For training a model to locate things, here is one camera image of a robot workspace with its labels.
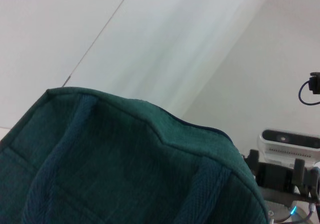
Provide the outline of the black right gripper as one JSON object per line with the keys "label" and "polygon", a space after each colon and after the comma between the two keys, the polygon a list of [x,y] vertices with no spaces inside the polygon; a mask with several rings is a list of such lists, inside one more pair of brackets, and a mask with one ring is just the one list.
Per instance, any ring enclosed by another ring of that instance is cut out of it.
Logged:
{"label": "black right gripper", "polygon": [[250,149],[244,161],[251,172],[257,172],[256,183],[263,199],[270,202],[320,202],[320,169],[305,167],[295,159],[294,167],[259,163],[259,151]]}

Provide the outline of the dark teal insulated lunch bag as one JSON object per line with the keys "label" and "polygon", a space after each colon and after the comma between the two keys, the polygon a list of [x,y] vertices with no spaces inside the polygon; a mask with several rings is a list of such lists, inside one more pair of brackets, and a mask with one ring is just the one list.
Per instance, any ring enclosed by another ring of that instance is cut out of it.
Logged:
{"label": "dark teal insulated lunch bag", "polygon": [[0,224],[268,224],[221,130],[85,88],[47,90],[0,140]]}

